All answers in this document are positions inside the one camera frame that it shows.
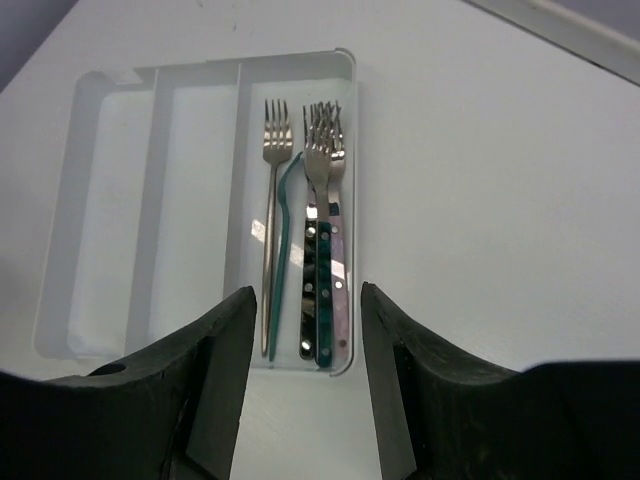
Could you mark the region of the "long silver fork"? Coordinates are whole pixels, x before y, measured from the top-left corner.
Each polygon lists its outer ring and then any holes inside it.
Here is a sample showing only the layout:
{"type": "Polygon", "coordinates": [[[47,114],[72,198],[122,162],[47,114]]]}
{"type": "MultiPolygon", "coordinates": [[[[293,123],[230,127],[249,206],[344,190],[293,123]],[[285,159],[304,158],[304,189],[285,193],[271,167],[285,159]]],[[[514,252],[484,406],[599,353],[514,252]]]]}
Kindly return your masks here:
{"type": "Polygon", "coordinates": [[[276,190],[278,168],[288,162],[293,152],[293,134],[286,100],[266,99],[263,136],[263,160],[269,165],[269,184],[266,220],[264,227],[264,252],[261,290],[261,354],[269,352],[272,312],[274,233],[276,223],[276,190]]]}

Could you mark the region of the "fork with black handle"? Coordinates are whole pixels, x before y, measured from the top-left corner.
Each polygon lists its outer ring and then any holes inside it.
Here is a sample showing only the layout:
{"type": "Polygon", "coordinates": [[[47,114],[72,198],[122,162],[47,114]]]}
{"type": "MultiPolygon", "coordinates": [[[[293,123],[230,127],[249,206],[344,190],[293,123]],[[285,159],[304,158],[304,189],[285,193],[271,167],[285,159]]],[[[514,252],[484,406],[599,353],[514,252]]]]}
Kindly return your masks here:
{"type": "Polygon", "coordinates": [[[312,130],[312,105],[303,109],[305,128],[305,148],[303,152],[304,173],[307,179],[308,198],[305,207],[303,240],[303,284],[301,299],[300,355],[316,362],[317,320],[316,320],[316,194],[307,176],[307,152],[310,146],[309,133],[312,130]]]}

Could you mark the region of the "teal plastic fork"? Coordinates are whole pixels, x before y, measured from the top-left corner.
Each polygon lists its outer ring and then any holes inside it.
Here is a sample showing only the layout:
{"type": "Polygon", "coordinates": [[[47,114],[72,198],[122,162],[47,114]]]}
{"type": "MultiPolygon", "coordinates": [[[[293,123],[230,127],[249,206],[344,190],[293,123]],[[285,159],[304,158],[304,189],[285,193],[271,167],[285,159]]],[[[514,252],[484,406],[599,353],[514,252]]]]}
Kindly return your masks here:
{"type": "Polygon", "coordinates": [[[268,358],[272,362],[275,360],[277,353],[278,331],[281,318],[283,292],[284,292],[284,280],[286,274],[286,268],[289,258],[289,251],[291,246],[290,240],[290,222],[291,215],[287,199],[287,182],[294,168],[299,164],[303,152],[299,152],[292,160],[291,164],[287,167],[286,171],[282,175],[278,187],[277,187],[277,201],[281,210],[281,234],[280,243],[278,249],[278,262],[276,268],[275,286],[273,292],[273,302],[271,310],[271,326],[270,326],[270,346],[268,358]]]}

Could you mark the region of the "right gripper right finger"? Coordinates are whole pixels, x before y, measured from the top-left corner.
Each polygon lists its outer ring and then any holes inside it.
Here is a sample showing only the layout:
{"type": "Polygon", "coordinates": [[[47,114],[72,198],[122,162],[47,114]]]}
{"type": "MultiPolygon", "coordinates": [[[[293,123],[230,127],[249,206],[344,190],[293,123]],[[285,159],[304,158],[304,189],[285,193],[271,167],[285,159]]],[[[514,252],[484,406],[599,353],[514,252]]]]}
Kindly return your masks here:
{"type": "Polygon", "coordinates": [[[567,361],[522,372],[361,290],[364,356],[386,479],[635,479],[639,364],[567,361]]]}

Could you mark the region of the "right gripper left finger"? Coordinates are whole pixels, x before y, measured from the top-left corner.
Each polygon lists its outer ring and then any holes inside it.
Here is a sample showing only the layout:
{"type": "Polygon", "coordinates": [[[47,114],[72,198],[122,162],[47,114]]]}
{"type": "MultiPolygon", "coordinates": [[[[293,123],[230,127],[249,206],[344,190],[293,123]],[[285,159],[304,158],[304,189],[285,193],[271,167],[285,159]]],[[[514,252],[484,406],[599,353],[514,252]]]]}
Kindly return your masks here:
{"type": "Polygon", "coordinates": [[[5,479],[226,479],[254,343],[243,287],[85,376],[1,376],[5,479]]]}

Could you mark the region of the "fork with teal handle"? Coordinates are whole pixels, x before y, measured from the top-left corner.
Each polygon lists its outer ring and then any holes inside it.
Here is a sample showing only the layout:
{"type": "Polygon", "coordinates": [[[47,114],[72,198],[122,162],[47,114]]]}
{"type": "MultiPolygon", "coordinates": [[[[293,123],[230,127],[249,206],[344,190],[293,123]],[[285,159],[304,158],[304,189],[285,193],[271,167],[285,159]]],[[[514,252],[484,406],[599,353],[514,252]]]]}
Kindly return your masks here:
{"type": "Polygon", "coordinates": [[[307,152],[307,176],[316,194],[316,363],[329,368],[333,362],[333,306],[331,286],[331,225],[328,183],[331,170],[331,108],[319,102],[311,107],[312,130],[307,152]]]}

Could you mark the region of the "fork with pink handle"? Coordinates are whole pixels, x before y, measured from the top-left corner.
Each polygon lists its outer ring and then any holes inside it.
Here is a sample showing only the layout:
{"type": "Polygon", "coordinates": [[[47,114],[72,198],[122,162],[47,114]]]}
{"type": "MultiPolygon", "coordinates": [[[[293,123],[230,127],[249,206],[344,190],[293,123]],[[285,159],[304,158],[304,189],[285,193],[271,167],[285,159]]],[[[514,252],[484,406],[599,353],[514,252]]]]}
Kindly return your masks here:
{"type": "Polygon", "coordinates": [[[333,302],[333,331],[335,357],[346,359],[349,354],[349,300],[345,270],[344,230],[341,208],[341,183],[346,171],[346,148],[340,121],[341,108],[337,101],[324,105],[330,127],[331,168],[328,201],[331,223],[331,273],[333,302]]]}

